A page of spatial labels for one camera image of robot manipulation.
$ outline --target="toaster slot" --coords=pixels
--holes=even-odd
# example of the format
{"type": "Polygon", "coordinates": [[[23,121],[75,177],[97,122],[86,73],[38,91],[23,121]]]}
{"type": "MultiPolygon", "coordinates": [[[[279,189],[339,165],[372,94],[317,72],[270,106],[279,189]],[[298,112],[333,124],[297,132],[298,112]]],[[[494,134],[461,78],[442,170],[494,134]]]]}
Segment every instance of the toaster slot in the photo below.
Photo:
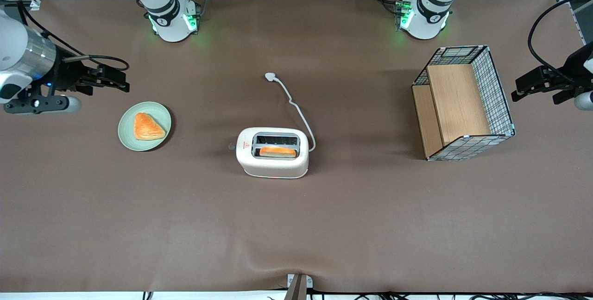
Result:
{"type": "Polygon", "coordinates": [[[253,137],[252,154],[258,159],[291,160],[301,152],[300,145],[294,133],[259,132],[253,137]]]}

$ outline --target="power plug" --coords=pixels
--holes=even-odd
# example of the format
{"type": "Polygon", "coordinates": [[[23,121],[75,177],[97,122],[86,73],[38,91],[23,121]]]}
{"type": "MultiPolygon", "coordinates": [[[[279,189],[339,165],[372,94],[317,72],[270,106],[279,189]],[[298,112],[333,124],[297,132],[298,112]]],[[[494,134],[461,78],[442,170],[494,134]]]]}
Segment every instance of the power plug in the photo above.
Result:
{"type": "Polygon", "coordinates": [[[273,82],[278,79],[276,78],[276,74],[274,74],[273,72],[268,72],[267,74],[265,74],[265,80],[273,82]]]}

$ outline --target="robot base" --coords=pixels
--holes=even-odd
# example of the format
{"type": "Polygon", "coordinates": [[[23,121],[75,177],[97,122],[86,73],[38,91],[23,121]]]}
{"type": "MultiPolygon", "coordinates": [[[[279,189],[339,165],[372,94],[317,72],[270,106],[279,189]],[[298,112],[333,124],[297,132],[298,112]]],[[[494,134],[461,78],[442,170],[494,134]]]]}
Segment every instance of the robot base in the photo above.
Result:
{"type": "Polygon", "coordinates": [[[417,0],[403,0],[403,4],[407,6],[407,9],[403,9],[402,17],[396,19],[396,24],[398,24],[400,30],[405,30],[408,34],[420,40],[429,40],[437,36],[445,28],[449,13],[441,21],[430,23],[417,11],[417,0]]]}
{"type": "Polygon", "coordinates": [[[169,26],[160,26],[152,22],[152,29],[156,35],[159,35],[167,42],[179,42],[185,40],[191,34],[197,34],[197,29],[200,24],[200,5],[196,5],[191,0],[178,0],[179,14],[169,26]]]}

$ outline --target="green led light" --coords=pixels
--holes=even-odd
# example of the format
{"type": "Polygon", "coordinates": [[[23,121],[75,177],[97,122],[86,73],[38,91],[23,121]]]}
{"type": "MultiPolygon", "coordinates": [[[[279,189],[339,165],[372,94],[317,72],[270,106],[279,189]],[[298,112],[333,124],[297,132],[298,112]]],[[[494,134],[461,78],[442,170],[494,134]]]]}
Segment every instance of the green led light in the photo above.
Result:
{"type": "Polygon", "coordinates": [[[191,15],[183,15],[183,19],[186,21],[186,25],[187,28],[189,28],[189,30],[195,30],[196,29],[196,18],[191,16],[191,15]]]}
{"type": "Polygon", "coordinates": [[[402,28],[407,28],[410,26],[411,18],[414,17],[413,9],[409,9],[407,13],[402,17],[402,28]]]}
{"type": "Polygon", "coordinates": [[[154,32],[157,32],[157,26],[154,25],[154,20],[152,20],[152,17],[150,15],[148,15],[148,19],[150,20],[150,24],[152,25],[152,30],[154,30],[154,32]]]}

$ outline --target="triangular pastry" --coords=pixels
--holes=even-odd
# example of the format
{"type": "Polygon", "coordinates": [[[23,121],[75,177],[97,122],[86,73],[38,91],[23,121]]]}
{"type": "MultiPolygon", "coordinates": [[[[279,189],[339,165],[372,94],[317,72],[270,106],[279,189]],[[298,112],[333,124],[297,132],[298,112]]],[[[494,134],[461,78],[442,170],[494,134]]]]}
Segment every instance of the triangular pastry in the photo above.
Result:
{"type": "Polygon", "coordinates": [[[149,114],[139,112],[134,117],[134,136],[137,140],[165,138],[165,130],[149,114]]]}

